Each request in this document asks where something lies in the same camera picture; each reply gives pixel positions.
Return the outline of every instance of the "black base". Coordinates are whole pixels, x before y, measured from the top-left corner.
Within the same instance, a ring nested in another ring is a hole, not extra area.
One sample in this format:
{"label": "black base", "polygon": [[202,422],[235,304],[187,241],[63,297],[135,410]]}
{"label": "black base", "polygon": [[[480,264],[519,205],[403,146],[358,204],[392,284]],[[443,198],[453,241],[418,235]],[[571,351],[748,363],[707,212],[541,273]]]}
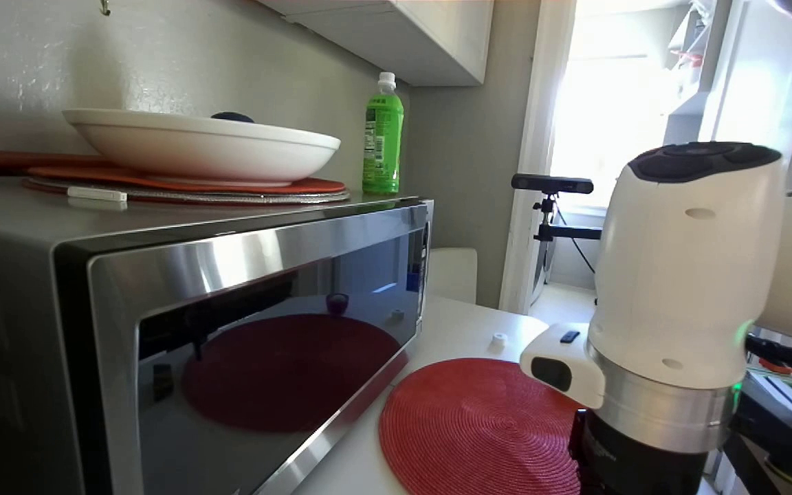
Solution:
{"label": "black base", "polygon": [[649,449],[578,410],[569,436],[583,495],[696,495],[707,454]]}

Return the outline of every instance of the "cord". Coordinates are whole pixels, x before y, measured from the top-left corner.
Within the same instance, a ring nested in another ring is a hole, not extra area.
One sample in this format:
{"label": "cord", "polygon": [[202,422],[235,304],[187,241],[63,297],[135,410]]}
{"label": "cord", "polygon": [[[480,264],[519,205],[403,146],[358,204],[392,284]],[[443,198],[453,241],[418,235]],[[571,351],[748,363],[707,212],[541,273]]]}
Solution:
{"label": "cord", "polygon": [[578,241],[575,235],[569,235],[569,241],[571,241],[571,246],[580,253],[580,257],[583,257],[583,264],[589,266],[589,273],[594,274],[594,266],[590,266],[586,251],[580,246],[580,241]]}

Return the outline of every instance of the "countertop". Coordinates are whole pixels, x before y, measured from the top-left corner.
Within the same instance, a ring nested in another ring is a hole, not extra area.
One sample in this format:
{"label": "countertop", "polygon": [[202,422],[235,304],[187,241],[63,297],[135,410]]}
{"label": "countertop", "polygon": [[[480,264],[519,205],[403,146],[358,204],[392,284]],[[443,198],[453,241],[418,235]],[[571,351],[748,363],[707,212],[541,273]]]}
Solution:
{"label": "countertop", "polygon": [[[547,325],[531,317],[466,304],[446,297],[425,297],[425,314],[420,336],[413,343],[413,359],[392,378],[392,384],[437,359],[451,358],[492,358],[517,359],[519,351]],[[367,405],[352,431],[330,450],[325,462],[297,488],[300,495],[400,495],[403,488],[392,477],[377,442],[377,417],[392,384]]]}

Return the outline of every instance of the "white plate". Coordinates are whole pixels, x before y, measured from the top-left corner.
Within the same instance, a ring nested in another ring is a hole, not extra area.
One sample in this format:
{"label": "white plate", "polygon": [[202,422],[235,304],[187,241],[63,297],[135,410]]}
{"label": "white plate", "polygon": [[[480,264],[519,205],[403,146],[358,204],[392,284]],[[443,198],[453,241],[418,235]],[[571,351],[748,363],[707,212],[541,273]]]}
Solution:
{"label": "white plate", "polygon": [[285,183],[314,175],[340,139],[305,130],[74,106],[65,121],[110,161],[153,175]]}

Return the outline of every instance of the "microwave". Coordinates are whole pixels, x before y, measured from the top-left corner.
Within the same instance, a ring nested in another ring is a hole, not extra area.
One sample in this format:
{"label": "microwave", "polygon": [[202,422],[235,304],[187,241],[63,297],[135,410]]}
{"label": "microwave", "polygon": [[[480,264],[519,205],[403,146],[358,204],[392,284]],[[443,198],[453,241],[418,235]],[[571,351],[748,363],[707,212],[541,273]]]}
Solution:
{"label": "microwave", "polygon": [[72,204],[0,175],[0,493],[288,493],[410,358],[432,201]]}

